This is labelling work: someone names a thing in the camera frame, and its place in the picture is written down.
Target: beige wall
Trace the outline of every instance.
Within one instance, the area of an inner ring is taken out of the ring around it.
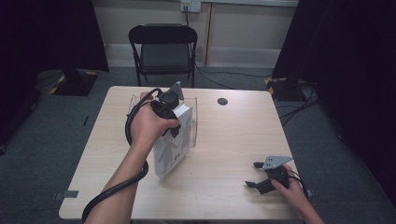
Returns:
[[[93,0],[106,44],[129,44],[128,32],[141,23],[186,23],[179,1]],[[202,3],[189,13],[198,33],[197,61],[211,66],[272,67],[295,7]]]

